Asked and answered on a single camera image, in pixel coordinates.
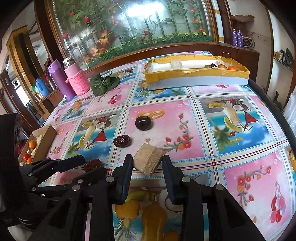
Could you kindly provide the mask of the red cherry tomato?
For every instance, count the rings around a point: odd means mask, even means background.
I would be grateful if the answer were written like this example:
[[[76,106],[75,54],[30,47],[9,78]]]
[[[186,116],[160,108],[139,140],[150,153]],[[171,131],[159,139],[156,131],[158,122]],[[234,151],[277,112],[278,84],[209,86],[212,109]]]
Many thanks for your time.
[[[31,157],[31,154],[29,154],[29,153],[25,153],[25,154],[23,155],[23,160],[26,162],[30,157]]]

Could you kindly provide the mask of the small orange mandarin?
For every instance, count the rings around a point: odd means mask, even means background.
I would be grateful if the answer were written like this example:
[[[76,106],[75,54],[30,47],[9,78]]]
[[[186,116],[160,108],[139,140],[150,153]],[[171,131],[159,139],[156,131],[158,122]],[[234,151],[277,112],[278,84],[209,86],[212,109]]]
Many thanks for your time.
[[[36,146],[37,146],[37,142],[36,142],[35,140],[31,140],[31,141],[29,141],[29,143],[28,143],[28,147],[29,147],[30,149],[34,149],[34,148],[36,148]]]

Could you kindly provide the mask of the beige puffed cake chunk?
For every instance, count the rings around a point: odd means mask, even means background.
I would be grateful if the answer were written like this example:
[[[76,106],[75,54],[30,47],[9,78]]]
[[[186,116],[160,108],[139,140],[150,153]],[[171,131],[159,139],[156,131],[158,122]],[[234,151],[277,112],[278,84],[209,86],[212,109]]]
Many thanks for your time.
[[[163,151],[149,144],[142,144],[133,158],[133,167],[146,176],[151,176],[158,168]]]

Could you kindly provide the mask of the cardboard tray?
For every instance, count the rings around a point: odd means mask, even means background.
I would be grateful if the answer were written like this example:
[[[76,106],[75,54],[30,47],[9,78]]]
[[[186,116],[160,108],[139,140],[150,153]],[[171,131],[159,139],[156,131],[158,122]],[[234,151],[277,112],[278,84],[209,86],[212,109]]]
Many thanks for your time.
[[[56,135],[57,132],[52,125],[43,126],[33,131],[30,134],[27,142],[24,144],[23,149],[18,157],[19,165],[26,164],[26,162],[23,160],[23,155],[25,153],[31,154],[31,157],[33,158],[32,162],[43,160],[46,157]],[[37,142],[37,146],[34,149],[30,149],[28,147],[28,143],[31,140],[35,140]]]

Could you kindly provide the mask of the dark red jujube date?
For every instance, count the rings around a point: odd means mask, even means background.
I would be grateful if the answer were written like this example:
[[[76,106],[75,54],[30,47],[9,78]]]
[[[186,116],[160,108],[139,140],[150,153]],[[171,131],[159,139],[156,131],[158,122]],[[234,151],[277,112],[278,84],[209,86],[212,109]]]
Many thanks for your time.
[[[131,143],[132,143],[132,140],[128,135],[121,135],[121,136],[116,137],[113,140],[113,144],[119,148],[128,147],[131,145]]]

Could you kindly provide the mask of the dark plum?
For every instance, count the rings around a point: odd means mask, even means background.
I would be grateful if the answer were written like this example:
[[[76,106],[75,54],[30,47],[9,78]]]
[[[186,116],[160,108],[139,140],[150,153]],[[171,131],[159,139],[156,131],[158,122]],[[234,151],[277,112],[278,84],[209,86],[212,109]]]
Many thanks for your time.
[[[138,130],[147,131],[150,130],[153,126],[152,119],[149,116],[139,116],[135,120],[135,126]]]

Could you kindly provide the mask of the fruit print tablecloth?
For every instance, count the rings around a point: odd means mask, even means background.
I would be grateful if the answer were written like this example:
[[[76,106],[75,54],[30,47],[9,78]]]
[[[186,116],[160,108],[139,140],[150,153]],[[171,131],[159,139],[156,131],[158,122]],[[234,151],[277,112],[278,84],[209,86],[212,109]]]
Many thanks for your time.
[[[48,157],[99,159],[109,174],[142,144],[170,156],[194,181],[224,185],[266,240],[277,240],[295,213],[295,159],[274,114],[244,85],[188,86],[151,91],[146,60],[102,73],[120,78],[118,87],[95,97],[91,91],[62,101],[46,120],[57,135]],[[139,116],[153,126],[141,131]],[[128,135],[132,143],[116,147]]]

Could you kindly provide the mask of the blue kettle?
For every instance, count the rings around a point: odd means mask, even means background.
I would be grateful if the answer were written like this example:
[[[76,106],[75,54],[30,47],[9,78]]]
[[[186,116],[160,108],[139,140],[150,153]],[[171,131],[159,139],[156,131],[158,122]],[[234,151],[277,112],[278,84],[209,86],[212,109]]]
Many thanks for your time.
[[[36,79],[36,87],[44,98],[50,94],[50,91],[49,91],[48,87],[46,86],[44,79],[37,78]]]

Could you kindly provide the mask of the green leafy vegetable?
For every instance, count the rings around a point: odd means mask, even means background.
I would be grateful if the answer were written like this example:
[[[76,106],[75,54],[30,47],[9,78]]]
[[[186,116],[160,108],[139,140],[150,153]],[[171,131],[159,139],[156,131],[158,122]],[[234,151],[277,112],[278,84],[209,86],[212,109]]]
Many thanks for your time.
[[[100,74],[90,78],[90,88],[95,97],[102,96],[119,85],[120,78],[113,75],[102,77]]]

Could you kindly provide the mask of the pink sleeved jar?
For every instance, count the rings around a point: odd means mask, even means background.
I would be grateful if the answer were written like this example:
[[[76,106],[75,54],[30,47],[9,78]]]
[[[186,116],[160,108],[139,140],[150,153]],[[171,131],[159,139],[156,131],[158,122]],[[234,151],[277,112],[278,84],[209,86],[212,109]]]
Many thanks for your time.
[[[67,75],[65,82],[72,86],[78,96],[88,92],[90,90],[90,83],[79,64],[71,57],[64,59],[62,63],[64,65],[64,71]]]

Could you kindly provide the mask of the purple thermos bottle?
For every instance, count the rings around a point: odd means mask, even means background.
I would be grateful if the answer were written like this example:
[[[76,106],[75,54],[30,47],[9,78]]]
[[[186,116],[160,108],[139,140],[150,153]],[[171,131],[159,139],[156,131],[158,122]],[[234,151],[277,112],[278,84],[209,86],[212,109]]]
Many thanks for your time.
[[[61,66],[61,63],[56,59],[48,67],[48,72],[55,81],[58,89],[65,97],[66,101],[71,101],[76,96],[75,91],[69,83],[66,83],[67,75]]]

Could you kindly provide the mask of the yellow silver long box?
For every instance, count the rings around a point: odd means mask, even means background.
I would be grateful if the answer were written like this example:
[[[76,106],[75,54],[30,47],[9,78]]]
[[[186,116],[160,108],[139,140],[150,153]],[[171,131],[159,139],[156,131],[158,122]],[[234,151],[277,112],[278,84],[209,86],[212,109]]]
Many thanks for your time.
[[[232,58],[178,54],[151,59],[143,74],[150,90],[205,85],[247,85],[250,71]]]

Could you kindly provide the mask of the white plastic bag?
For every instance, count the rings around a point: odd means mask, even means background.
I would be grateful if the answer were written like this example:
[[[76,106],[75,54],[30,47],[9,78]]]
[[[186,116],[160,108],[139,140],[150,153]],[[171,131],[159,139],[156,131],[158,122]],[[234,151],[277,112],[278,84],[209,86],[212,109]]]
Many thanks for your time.
[[[285,106],[285,109],[283,111],[283,115],[286,118],[294,134],[296,130],[296,93],[295,92],[296,92],[296,87],[294,88],[293,92],[290,94],[288,103]]]

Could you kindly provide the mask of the purple spray cans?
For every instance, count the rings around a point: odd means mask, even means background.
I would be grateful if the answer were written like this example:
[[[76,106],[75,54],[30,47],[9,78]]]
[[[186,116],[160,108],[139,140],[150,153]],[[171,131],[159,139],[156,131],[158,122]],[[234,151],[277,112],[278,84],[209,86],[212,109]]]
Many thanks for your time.
[[[232,45],[243,48],[243,34],[240,30],[232,30]]]

